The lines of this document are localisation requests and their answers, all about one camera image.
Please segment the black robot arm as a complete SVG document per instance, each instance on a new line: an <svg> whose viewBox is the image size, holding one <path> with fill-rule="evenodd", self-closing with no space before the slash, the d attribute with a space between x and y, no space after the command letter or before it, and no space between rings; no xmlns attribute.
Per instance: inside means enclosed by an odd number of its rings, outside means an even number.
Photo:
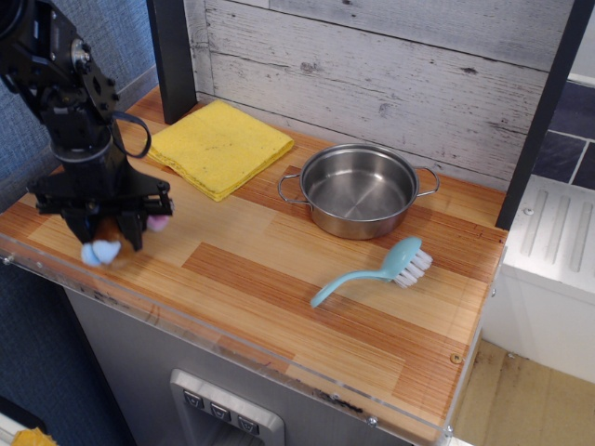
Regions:
<svg viewBox="0 0 595 446"><path fill-rule="evenodd" d="M144 126L116 109L119 96L89 45L50 1L1 4L1 79L44 125L63 170L29 183L42 214L62 216L81 243L108 221L136 251L152 216L171 216L167 182L140 173L118 124Z"/></svg>

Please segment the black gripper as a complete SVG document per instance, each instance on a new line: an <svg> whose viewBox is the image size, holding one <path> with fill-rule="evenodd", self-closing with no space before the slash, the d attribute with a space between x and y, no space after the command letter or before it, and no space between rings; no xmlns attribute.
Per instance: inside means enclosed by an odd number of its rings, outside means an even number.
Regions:
<svg viewBox="0 0 595 446"><path fill-rule="evenodd" d="M108 139L96 147L51 146L62 170L32 180L27 191L42 214L62 216L81 243L90 243L99 218L116 216L120 231L137 252L143 247L148 216L170 216L169 185L135 170Z"/></svg>

